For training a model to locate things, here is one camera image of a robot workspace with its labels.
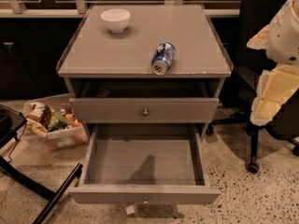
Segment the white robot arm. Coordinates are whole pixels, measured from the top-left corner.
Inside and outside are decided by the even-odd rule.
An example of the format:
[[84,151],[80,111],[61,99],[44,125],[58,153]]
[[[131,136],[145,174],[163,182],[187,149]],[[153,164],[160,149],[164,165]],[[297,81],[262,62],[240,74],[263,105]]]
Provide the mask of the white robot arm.
[[299,0],[287,0],[247,47],[264,49],[277,64],[263,70],[251,105],[250,121],[264,126],[299,89]]

